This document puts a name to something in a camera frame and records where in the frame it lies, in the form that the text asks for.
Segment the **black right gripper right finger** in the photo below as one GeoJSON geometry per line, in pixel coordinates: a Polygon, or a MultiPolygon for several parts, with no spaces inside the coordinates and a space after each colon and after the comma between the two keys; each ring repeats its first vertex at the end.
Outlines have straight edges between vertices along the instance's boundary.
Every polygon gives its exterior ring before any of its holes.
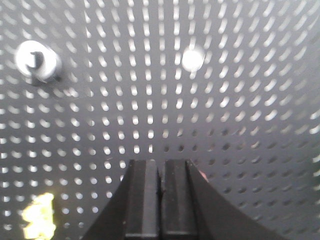
{"type": "Polygon", "coordinates": [[[161,184],[164,240],[283,239],[226,200],[190,160],[167,160],[161,184]]]}

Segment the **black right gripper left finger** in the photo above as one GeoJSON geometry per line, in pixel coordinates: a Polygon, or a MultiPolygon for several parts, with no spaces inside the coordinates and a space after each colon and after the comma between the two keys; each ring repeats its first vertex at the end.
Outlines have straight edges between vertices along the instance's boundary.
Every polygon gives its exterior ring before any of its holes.
{"type": "Polygon", "coordinates": [[[154,160],[131,160],[84,240],[160,239],[160,179],[154,160]]]}

